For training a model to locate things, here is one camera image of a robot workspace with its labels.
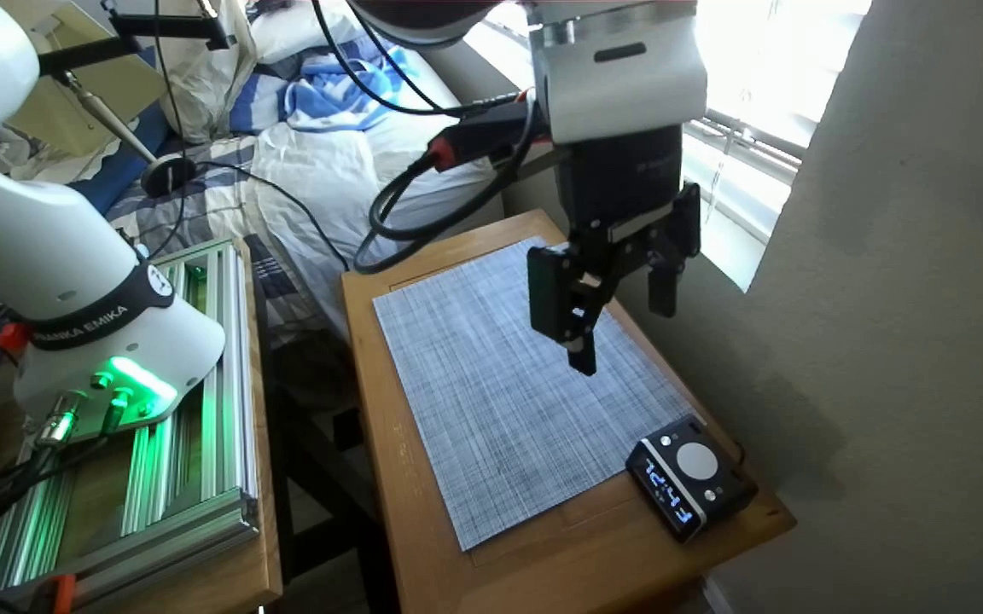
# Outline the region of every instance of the paper sheet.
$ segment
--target paper sheet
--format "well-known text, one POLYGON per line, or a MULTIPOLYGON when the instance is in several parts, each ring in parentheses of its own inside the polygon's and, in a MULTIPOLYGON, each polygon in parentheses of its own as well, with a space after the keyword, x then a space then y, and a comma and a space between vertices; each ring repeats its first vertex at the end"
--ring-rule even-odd
POLYGON ((529 244, 374 300, 461 549, 613 476, 637 436, 688 409, 613 316, 592 379, 529 327, 529 244))

